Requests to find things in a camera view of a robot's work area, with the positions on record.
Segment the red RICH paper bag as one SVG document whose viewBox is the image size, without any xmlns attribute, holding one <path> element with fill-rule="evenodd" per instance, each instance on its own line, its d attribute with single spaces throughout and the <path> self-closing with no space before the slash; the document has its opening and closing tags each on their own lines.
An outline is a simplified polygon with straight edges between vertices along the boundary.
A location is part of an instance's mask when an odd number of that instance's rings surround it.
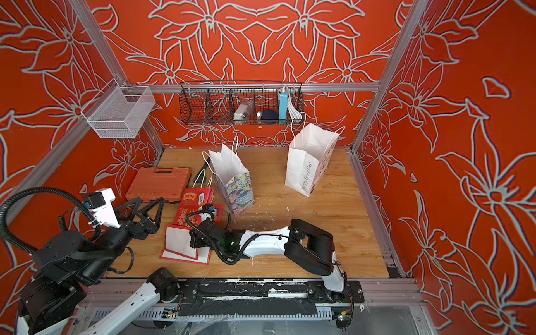
<svg viewBox="0 0 536 335">
<path fill-rule="evenodd" d="M 173 225 L 167 226 L 161 258 L 164 260 L 198 263 L 202 265 L 208 264 L 212 251 L 209 247 L 190 247 L 190 232 L 191 230 L 188 228 Z"/>
</svg>

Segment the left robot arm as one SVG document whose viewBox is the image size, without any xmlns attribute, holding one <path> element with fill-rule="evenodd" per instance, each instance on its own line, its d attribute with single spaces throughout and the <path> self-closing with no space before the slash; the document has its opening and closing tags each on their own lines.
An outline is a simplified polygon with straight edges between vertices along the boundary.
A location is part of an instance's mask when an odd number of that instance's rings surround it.
<svg viewBox="0 0 536 335">
<path fill-rule="evenodd" d="M 18 201 L 38 193 L 61 196 L 70 201 L 94 227 L 93 237 L 69 230 L 64 215 L 59 216 L 61 229 L 43 248 L 33 247 L 13 234 L 7 223 L 8 212 Z M 157 198 L 147 206 L 135 198 L 118 208 L 111 188 L 102 188 L 82 198 L 67 191 L 50 188 L 28 188 L 12 195 L 1 204 L 1 237 L 31 255 L 36 275 L 20 292 L 17 334 L 61 334 L 75 308 L 86 297 L 86 288 L 100 284 L 106 272 L 120 273 L 114 261 L 130 251 L 132 240 L 145 240 L 161 227 L 165 200 Z"/>
</svg>

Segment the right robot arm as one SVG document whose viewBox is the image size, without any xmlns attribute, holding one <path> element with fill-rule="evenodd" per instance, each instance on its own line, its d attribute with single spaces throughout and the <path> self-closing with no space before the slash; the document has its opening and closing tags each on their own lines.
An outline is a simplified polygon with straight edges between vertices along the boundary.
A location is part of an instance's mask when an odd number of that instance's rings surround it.
<svg viewBox="0 0 536 335">
<path fill-rule="evenodd" d="M 320 276 L 325 289 L 333 293 L 345 290 L 347 279 L 336 259 L 333 235 L 301 219 L 293 219 L 289 226 L 278 230 L 261 232 L 223 228 L 207 209 L 192 212 L 184 220 L 191 229 L 190 247 L 207 247 L 226 265 L 259 255 L 283 255 Z"/>
</svg>

